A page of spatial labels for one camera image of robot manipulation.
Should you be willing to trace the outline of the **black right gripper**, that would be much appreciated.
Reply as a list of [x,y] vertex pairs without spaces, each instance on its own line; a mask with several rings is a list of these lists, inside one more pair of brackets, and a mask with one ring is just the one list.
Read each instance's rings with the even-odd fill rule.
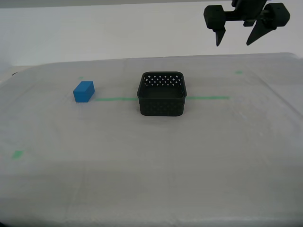
[[205,23],[208,29],[215,32],[216,46],[219,46],[225,34],[225,23],[229,21],[243,21],[243,26],[253,26],[246,45],[250,45],[259,38],[284,27],[290,13],[283,3],[269,3],[267,0],[232,0],[234,11],[224,11],[222,5],[209,5],[204,10]]

